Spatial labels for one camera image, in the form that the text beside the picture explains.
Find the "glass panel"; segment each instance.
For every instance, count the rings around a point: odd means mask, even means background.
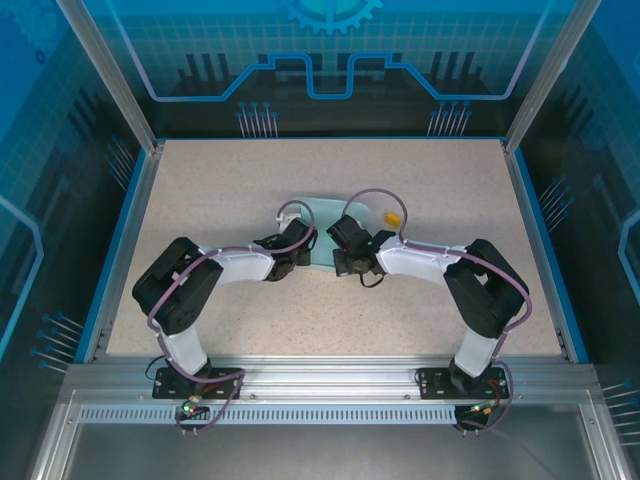
[[[25,478],[139,146],[55,2],[0,12],[0,477]]]
[[[605,387],[640,381],[638,18],[639,3],[603,0],[521,146]]]
[[[161,137],[504,135],[573,4],[87,2]]]

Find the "yellow object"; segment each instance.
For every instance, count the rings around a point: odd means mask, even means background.
[[[391,212],[385,213],[384,221],[394,228],[400,228],[400,225],[402,224],[402,218]]]

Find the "black mounting plate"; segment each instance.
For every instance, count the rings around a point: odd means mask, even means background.
[[[482,375],[482,382],[470,395],[461,395],[452,385],[449,369],[443,368],[419,368],[415,373],[415,380],[420,388],[422,400],[493,400],[496,392],[487,385],[487,380],[497,380],[500,386],[500,399],[509,398],[505,373],[502,368],[491,367]]]
[[[240,368],[211,368],[209,378],[230,375],[240,370]],[[237,382],[237,379],[217,384],[211,390],[203,392],[202,399],[226,400],[231,395],[235,382]],[[240,390],[242,390],[242,387],[233,396],[234,400],[240,398]],[[151,393],[152,398],[157,400],[185,400],[190,395],[193,395],[193,392],[184,391],[184,378],[173,368],[164,367],[156,371],[156,379]]]

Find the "beige work surface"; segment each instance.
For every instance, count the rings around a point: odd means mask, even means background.
[[[168,141],[160,160],[107,352],[160,352],[131,297],[135,281],[176,237],[246,245],[276,232],[294,197],[346,199],[383,187],[409,209],[406,237],[441,245],[485,238],[531,290],[532,318],[504,353],[560,353],[498,140]],[[361,198],[381,218],[400,212],[381,195]],[[298,268],[277,283],[216,288],[198,319],[210,354],[452,354],[465,324],[449,290],[390,275],[375,289],[358,278]]]

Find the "gear graphic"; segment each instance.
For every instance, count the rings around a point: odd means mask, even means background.
[[[373,9],[382,7],[382,0],[285,0],[289,20],[297,20],[301,28],[311,27],[313,33],[325,31],[333,35],[338,30],[347,33],[360,28],[363,19],[373,18]]]
[[[58,30],[53,0],[0,0],[0,13],[11,13],[22,34],[39,50],[47,51]]]

